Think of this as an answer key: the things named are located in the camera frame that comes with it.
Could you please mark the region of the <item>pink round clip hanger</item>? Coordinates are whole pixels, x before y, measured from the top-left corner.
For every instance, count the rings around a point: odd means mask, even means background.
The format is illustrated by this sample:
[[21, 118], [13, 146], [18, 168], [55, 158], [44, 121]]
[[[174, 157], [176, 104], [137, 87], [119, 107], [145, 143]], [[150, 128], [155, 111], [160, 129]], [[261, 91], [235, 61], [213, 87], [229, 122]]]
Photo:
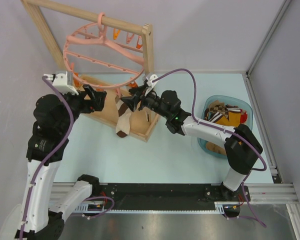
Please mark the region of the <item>pink round clip hanger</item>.
[[108, 26], [102, 24], [105, 13], [98, 14], [97, 22], [92, 22], [82, 26], [72, 34], [66, 36], [63, 47], [63, 60], [68, 72], [72, 73], [74, 85], [79, 87], [87, 84], [79, 73], [75, 70], [73, 62], [69, 57], [85, 60], [91, 64], [114, 69], [130, 75], [130, 79], [110, 86], [92, 84], [97, 89], [121, 88], [128, 86], [138, 79], [145, 71], [145, 60], [143, 56], [135, 54], [140, 52], [138, 47], [131, 48], [128, 44], [115, 42], [121, 32], [120, 29], [113, 28], [113, 39], [107, 37]]

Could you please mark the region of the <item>orange clothes clip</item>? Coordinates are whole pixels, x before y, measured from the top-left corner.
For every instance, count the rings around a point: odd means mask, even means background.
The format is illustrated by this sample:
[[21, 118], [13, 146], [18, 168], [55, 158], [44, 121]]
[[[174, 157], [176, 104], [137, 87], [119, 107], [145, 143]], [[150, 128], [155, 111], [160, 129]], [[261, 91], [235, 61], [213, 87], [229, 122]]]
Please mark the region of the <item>orange clothes clip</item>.
[[133, 82], [130, 82], [128, 85], [127, 85], [127, 88], [128, 89], [133, 89], [133, 88], [137, 88], [138, 87], [138, 84], [133, 81]]

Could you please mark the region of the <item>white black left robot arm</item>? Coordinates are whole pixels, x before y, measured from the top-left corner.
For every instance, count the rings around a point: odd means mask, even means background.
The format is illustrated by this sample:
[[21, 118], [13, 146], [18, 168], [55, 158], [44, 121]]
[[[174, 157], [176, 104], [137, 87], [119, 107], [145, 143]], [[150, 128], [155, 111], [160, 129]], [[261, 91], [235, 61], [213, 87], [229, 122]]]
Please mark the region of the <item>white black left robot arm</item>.
[[80, 114], [102, 111], [106, 96], [105, 91], [85, 84], [77, 94], [56, 91], [37, 100], [26, 153], [27, 186], [15, 240], [57, 240], [71, 212], [85, 199], [100, 196], [99, 179], [83, 174], [57, 206], [49, 207], [52, 185], [75, 121]]

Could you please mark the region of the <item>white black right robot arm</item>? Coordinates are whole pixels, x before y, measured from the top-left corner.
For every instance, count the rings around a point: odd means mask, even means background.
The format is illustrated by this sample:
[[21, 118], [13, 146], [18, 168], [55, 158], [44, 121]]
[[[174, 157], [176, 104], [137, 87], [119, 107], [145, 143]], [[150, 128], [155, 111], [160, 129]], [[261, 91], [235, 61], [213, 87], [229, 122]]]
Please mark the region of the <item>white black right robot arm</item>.
[[131, 89], [131, 95], [123, 96], [121, 101], [133, 112], [148, 108], [164, 117], [172, 134], [200, 138], [223, 148], [230, 168], [221, 184], [220, 194], [225, 200], [232, 201], [263, 152], [250, 128], [245, 124], [231, 127], [195, 118], [181, 108], [176, 91], [166, 90], [157, 96], [153, 90], [146, 92], [147, 89], [145, 85]]

